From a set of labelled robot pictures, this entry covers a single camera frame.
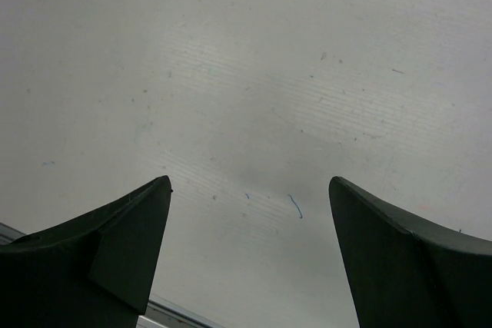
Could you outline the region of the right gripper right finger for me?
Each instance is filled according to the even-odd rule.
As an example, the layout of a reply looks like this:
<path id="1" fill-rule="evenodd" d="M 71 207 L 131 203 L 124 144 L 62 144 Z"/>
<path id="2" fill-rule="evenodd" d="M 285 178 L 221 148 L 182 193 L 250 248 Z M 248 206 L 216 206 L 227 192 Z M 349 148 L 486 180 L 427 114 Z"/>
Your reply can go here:
<path id="1" fill-rule="evenodd" d="M 489 327 L 491 242 L 333 177 L 331 213 L 362 327 Z"/>

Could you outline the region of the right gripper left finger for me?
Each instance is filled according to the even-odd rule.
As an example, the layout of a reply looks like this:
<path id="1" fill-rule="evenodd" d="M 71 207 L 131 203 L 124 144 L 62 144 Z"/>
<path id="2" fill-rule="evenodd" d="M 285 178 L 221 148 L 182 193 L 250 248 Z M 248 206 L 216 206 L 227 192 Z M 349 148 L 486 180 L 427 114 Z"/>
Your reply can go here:
<path id="1" fill-rule="evenodd" d="M 109 204 L 1 247 L 3 327 L 135 327 L 171 202 L 161 176 Z"/>

